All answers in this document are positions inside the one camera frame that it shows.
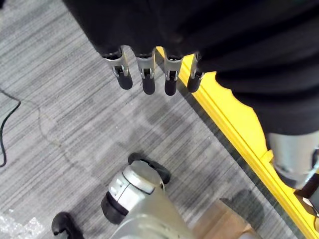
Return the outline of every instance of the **black fingertip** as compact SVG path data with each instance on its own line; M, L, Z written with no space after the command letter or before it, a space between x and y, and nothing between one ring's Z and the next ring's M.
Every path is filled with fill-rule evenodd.
M165 93L173 96L176 93L176 81L165 81Z
M200 78L195 77L195 78L191 78L189 77L188 82L187 82L187 89L189 92L196 92L200 86Z
M145 94L151 95L155 92L155 81L154 78L145 76L145 79L142 78L143 90Z
M117 77L117 80L121 88L124 90L129 90L133 86L133 81L130 72L128 72L127 76L125 76L123 73L120 74L120 76Z

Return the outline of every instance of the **yellow plastic edge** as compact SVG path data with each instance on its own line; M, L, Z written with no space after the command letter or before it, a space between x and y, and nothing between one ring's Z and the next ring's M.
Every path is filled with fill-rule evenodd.
M157 49L164 56L163 49L161 47ZM184 58L179 74L179 78L185 85L187 85L192 57L186 56ZM211 88L214 88L214 95L212 95ZM221 103L220 99L216 99L216 97L222 96L221 93L226 95L223 97L227 98L223 100L227 102L227 105L232 104L234 106L233 111L230 109L224 110L225 105ZM306 238L319 239L319 234L314 228L315 217L306 212L294 196L294 190L287 187L274 171L270 163L273 158L272 152L266 149L260 124L252 109L247 109L232 94L227 93L226 89L218 85L215 81L215 73L205 74L201 86L197 92L193 93L193 96L246 160ZM238 113L242 111L245 112L245 117L247 117L244 118L246 124L243 124L242 120L238 120Z

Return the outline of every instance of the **gray carpet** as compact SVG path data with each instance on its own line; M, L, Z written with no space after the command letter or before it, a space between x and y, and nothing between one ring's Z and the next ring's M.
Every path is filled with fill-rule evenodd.
M128 154L143 151L172 172L167 194L190 227L222 198L264 239L303 237L181 83L165 95L160 67L147 96L126 48L134 85L120 89L60 1L9 0L1 18L0 87L22 104L3 133L0 215L36 217L49 239L54 215L70 211L87 239L109 238L100 202ZM1 121L15 104L0 95Z

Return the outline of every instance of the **metal joint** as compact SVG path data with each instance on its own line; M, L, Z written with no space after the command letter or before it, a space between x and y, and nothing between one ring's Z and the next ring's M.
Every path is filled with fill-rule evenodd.
M152 55L149 57L136 57L141 77L145 79L146 71L149 70L150 78L154 78L155 75L155 52L153 50Z
M108 65L116 77L119 77L121 73L123 73L124 76L127 76L129 74L129 66L123 52L123 48L120 48L119 51L121 51L121 56L119 58L110 59L104 57L104 59L108 62Z
M165 56L164 69L165 69L165 78L167 81L171 81L171 80L177 81L182 61L183 61L183 58L174 59L174 58L168 58L167 56Z
M196 76L199 78L199 80L201 81L201 79L203 78L204 76L204 72L200 72L198 71L197 69L197 64L198 64L198 53L194 55L193 57L193 61L191 63L191 68L190 68L190 77L192 79L194 79Z

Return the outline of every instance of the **black fabric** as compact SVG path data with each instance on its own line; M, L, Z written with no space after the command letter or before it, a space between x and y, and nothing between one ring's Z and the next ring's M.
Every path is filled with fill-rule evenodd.
M0 0L0 9L3 8L4 1L5 1L5 0Z
M103 56L129 45L199 51L198 67L255 110L264 132L319 130L319 2L64 0Z

